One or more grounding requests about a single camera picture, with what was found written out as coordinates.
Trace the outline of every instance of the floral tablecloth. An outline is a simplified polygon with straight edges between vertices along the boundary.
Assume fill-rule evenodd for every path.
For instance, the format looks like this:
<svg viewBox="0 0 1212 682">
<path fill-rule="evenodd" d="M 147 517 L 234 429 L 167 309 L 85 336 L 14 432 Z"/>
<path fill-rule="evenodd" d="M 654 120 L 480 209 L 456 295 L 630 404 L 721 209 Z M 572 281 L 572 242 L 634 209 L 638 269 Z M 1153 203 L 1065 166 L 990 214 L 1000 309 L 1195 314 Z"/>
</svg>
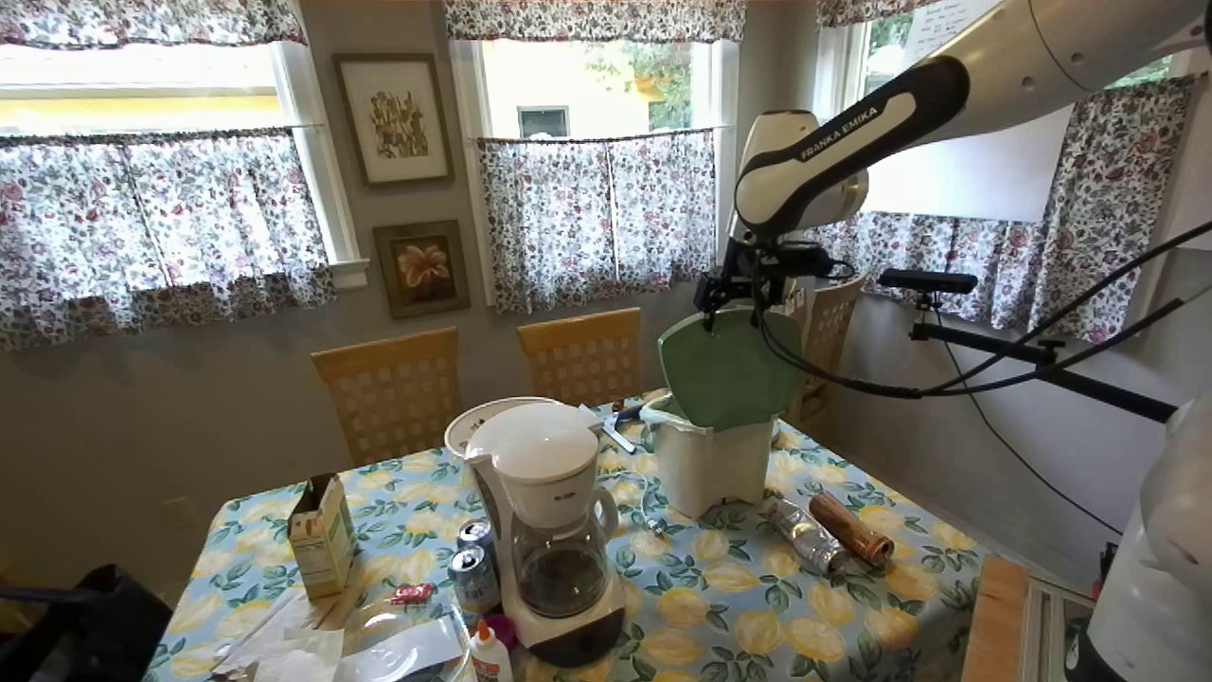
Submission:
<svg viewBox="0 0 1212 682">
<path fill-rule="evenodd" d="M 774 432 L 769 490 L 808 505 L 834 491 L 897 541 L 869 577 L 819 577 L 748 505 L 701 521 L 668 515 L 651 432 L 638 453 L 604 438 L 599 477 L 623 530 L 624 640 L 594 668 L 524 677 L 960 677 L 986 549 L 787 423 Z M 365 597 L 398 583 L 449 583 L 456 535 L 480 515 L 471 468 L 445 452 L 340 473 L 359 541 Z M 285 517 L 302 486 L 226 500 L 178 597 L 147 677 L 210 677 L 218 649 L 244 635 L 297 583 Z"/>
</svg>

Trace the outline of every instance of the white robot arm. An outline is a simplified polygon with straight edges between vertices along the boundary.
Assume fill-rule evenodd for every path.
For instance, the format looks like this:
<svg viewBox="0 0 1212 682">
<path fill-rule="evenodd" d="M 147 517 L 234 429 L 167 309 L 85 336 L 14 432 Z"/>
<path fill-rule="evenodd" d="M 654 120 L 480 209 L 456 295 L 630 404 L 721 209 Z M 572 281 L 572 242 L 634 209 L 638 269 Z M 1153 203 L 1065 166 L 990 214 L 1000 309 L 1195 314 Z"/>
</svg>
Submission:
<svg viewBox="0 0 1212 682">
<path fill-rule="evenodd" d="M 819 127 L 812 116 L 758 116 L 737 190 L 739 228 L 725 271 L 701 285 L 697 307 L 711 314 L 737 286 L 763 300 L 763 266 L 782 260 L 778 240 L 808 219 L 840 219 L 838 190 L 870 164 L 911 145 L 990 132 L 1093 98 L 1114 77 L 1190 46 L 1205 22 L 1212 22 L 1207 0 L 1005 0 L 950 46 Z M 1212 399 L 1200 399 L 1170 420 L 1170 447 L 1146 486 L 1096 605 L 1085 642 L 1096 663 L 1077 677 L 1196 682 L 1212 674 L 1207 490 Z"/>
</svg>

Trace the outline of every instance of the picture frame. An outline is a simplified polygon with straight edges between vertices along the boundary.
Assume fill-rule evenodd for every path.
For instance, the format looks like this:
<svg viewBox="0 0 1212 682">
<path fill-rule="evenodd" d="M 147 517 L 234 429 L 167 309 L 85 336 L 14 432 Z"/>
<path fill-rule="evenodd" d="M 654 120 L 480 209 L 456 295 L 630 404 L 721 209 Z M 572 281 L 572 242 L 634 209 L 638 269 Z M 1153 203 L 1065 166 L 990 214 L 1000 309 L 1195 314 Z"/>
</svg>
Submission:
<svg viewBox="0 0 1212 682">
<path fill-rule="evenodd" d="M 471 304 L 456 219 L 375 228 L 375 259 L 389 318 L 459 309 Z"/>
<path fill-rule="evenodd" d="M 339 77 L 370 185 L 452 176 L 452 149 L 427 54 L 339 56 Z"/>
</svg>

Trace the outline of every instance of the chair back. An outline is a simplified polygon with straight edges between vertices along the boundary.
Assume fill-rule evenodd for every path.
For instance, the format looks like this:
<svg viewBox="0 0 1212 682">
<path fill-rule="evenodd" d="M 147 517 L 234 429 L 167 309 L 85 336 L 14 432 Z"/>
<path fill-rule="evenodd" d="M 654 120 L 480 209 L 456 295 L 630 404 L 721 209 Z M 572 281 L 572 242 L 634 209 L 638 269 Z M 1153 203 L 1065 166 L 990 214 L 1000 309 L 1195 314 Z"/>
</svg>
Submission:
<svg viewBox="0 0 1212 682">
<path fill-rule="evenodd" d="M 310 357 L 353 461 L 445 442 L 459 416 L 459 332 L 432 331 Z"/>
<path fill-rule="evenodd" d="M 605 404 L 639 394 L 639 307 L 518 327 L 533 394 Z"/>
<path fill-rule="evenodd" d="M 801 322 L 801 352 L 824 368 L 838 372 L 846 352 L 850 318 L 859 304 L 864 275 L 853 275 L 846 285 L 815 286 L 791 307 L 791 318 Z M 819 376 L 808 376 L 796 404 L 791 423 L 802 432 L 815 432 L 829 416 L 829 384 Z"/>
</svg>

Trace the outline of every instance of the coffee maker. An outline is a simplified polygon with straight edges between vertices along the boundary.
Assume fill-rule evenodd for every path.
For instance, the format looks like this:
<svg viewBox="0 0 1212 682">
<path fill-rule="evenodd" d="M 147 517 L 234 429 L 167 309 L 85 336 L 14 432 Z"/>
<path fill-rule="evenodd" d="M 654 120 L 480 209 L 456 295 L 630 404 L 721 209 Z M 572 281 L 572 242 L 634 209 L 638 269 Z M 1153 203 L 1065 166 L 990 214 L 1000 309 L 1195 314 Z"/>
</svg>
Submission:
<svg viewBox="0 0 1212 682">
<path fill-rule="evenodd" d="M 464 453 L 495 530 L 499 603 L 524 649 L 557 668 L 604 660 L 624 608 L 605 560 L 617 515 L 594 486 L 594 416 L 562 400 L 516 404 Z"/>
</svg>

